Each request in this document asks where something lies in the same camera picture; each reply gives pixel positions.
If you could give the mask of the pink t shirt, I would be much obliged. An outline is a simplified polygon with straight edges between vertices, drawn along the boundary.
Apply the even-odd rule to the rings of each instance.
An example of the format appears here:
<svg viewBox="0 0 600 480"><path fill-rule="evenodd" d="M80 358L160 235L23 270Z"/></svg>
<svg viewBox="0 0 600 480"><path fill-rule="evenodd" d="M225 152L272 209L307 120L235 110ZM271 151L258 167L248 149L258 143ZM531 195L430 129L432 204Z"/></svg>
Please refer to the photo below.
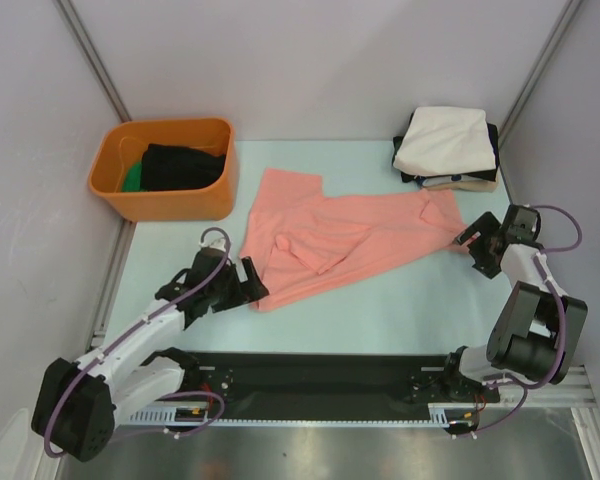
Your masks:
<svg viewBox="0 0 600 480"><path fill-rule="evenodd" d="M240 254L270 312L449 249L465 227L450 190L328 197L319 175L268 168Z"/></svg>

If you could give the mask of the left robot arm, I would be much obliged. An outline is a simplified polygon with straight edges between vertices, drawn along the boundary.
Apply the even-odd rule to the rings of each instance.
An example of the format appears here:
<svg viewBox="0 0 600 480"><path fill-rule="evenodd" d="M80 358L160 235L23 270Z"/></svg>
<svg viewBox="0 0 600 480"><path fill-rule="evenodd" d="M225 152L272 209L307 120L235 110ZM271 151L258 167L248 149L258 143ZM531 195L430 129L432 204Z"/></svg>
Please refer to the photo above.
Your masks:
<svg viewBox="0 0 600 480"><path fill-rule="evenodd" d="M232 262L219 247L201 248L127 330L76 360L58 358L46 368L31 422L46 455L89 461L122 422L156 400L219 400L203 389L198 359L176 348L175 340L208 313L268 294L251 258Z"/></svg>

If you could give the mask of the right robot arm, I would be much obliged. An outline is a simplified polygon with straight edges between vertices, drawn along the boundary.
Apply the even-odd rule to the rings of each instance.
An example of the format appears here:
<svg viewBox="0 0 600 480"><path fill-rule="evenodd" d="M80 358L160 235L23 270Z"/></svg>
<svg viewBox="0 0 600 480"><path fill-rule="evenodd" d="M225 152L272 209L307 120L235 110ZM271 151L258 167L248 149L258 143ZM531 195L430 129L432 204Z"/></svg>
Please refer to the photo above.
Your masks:
<svg viewBox="0 0 600 480"><path fill-rule="evenodd" d="M573 244L546 247L539 241L543 210L562 214L576 231ZM580 246L582 229L565 210L550 205L511 204L502 220L482 214L454 239L468 249L473 268L488 279L507 277L511 291L480 347L463 346L448 356L443 393L464 401L478 383L535 390L566 376L588 315L587 304L568 294L549 266L549 256Z"/></svg>

